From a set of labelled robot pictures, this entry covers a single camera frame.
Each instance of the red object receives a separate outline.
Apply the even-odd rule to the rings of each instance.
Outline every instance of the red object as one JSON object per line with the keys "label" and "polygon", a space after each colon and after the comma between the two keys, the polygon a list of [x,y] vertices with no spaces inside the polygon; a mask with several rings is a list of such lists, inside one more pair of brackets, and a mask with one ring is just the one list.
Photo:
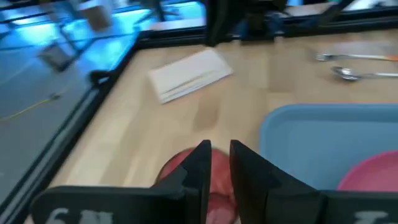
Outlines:
{"label": "red object", "polygon": [[[174,155],[160,170],[156,182],[171,173],[193,149]],[[238,216],[229,173],[229,155],[218,149],[211,150],[211,179],[206,224],[234,223]]]}
{"label": "red object", "polygon": [[350,170],[338,190],[398,192],[398,151],[366,159]]}

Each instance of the metal spoon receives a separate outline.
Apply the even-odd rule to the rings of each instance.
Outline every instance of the metal spoon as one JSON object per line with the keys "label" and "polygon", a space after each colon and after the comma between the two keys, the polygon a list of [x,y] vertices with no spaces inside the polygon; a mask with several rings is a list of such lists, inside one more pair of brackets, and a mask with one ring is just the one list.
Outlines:
{"label": "metal spoon", "polygon": [[348,54],[339,54],[339,55],[332,55],[332,54],[315,54],[315,60],[321,62],[327,62],[330,60],[337,60],[337,59],[349,59],[349,58],[357,58],[357,59],[373,59],[373,60],[388,60],[393,62],[398,62],[398,56],[381,56],[381,55],[348,55]]}
{"label": "metal spoon", "polygon": [[333,67],[331,68],[340,78],[348,81],[358,81],[362,78],[381,78],[381,77],[396,77],[398,73],[354,73],[350,68]]}

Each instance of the black metal frame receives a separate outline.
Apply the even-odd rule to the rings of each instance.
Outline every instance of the black metal frame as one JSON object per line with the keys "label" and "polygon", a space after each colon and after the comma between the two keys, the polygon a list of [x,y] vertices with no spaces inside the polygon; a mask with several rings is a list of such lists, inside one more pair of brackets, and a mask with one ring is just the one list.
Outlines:
{"label": "black metal frame", "polygon": [[[286,37],[298,37],[303,35],[320,35],[335,34],[341,32],[357,32],[363,30],[374,29],[390,29],[398,28],[398,7],[375,8],[364,11],[343,12],[335,22],[322,26],[318,29],[310,30],[286,30]],[[300,16],[287,17],[282,19],[282,23],[286,26],[298,24],[307,19],[314,19],[317,16]],[[139,35],[134,36],[131,44],[117,64],[110,71],[102,71],[101,75],[91,74],[93,88],[88,90],[85,97],[77,104],[76,108],[70,113],[70,116],[63,123],[62,127],[55,134],[53,139],[47,144],[43,153],[34,162],[31,170],[20,181],[18,186],[10,194],[8,199],[0,205],[0,223],[22,223],[28,215],[28,207],[32,197],[45,189],[55,176],[64,160],[72,151],[77,140],[85,131],[91,119],[99,109],[100,105],[111,91],[118,78],[122,75],[123,70],[133,58],[135,53],[141,49],[149,49],[156,47],[172,47],[181,45],[202,44],[205,41],[205,27],[192,27],[175,30],[162,31],[143,31]],[[272,40],[275,36],[280,35],[277,32],[270,32],[265,35],[264,40]],[[225,42],[232,39],[241,39],[242,37],[233,37],[227,35],[224,37]],[[79,117],[75,117],[76,112],[84,107],[86,99],[90,95],[95,95],[85,106],[84,111]],[[67,127],[70,128],[67,136],[60,139],[60,133]]]}

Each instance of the blue tray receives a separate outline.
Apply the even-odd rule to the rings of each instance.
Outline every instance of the blue tray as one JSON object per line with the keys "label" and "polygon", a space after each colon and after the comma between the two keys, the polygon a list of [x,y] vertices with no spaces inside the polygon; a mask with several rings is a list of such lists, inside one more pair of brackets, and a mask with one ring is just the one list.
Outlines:
{"label": "blue tray", "polygon": [[289,105],[260,128],[260,155],[319,190],[376,154],[398,150],[398,105]]}

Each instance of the metal utensil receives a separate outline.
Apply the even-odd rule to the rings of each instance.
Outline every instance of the metal utensil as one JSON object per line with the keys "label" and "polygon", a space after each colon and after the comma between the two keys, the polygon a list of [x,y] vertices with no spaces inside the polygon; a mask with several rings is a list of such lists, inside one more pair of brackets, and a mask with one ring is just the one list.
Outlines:
{"label": "metal utensil", "polygon": [[382,77],[396,77],[398,78],[398,73],[354,73],[350,68],[343,67],[333,67],[332,70],[342,79],[348,81],[358,81],[362,78],[382,78]]}
{"label": "metal utensil", "polygon": [[382,55],[349,55],[349,54],[339,54],[339,55],[332,55],[332,54],[320,54],[316,53],[315,60],[320,62],[327,62],[330,60],[337,60],[337,59],[370,59],[370,60],[388,60],[393,62],[398,62],[398,56],[382,56]]}

